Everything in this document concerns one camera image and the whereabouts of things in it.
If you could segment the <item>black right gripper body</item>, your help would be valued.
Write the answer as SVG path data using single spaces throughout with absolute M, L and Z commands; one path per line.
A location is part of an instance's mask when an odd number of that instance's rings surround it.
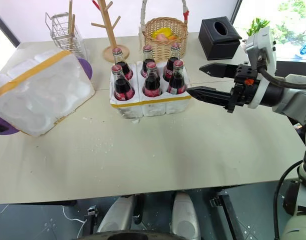
M 243 107 L 253 100 L 259 86 L 258 72 L 248 65 L 240 64 L 236 67 L 234 87 L 230 90 L 230 99 L 225 109 L 233 113 L 235 106 Z

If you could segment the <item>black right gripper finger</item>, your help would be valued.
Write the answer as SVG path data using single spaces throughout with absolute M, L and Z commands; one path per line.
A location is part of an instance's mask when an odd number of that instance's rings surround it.
M 189 87 L 186 89 L 186 92 L 191 97 L 199 101 L 222 106 L 225 109 L 229 108 L 231 94 L 228 92 L 218 91 L 215 88 L 206 87 L 206 86 Z
M 226 63 L 209 63 L 201 66 L 199 70 L 211 77 L 234 79 L 237 72 L 237 65 Z

